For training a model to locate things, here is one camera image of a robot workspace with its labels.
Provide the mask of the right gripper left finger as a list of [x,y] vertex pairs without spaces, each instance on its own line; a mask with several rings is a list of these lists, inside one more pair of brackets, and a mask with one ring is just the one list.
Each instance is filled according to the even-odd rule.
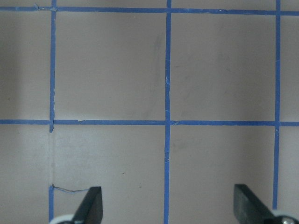
[[71,219],[71,224],[100,224],[102,219],[102,189],[100,186],[90,187]]

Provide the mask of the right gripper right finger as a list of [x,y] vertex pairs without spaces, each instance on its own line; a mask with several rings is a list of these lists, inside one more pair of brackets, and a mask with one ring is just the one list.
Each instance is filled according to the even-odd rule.
[[275,213],[245,184],[234,185],[234,216],[240,224],[297,224],[298,219]]

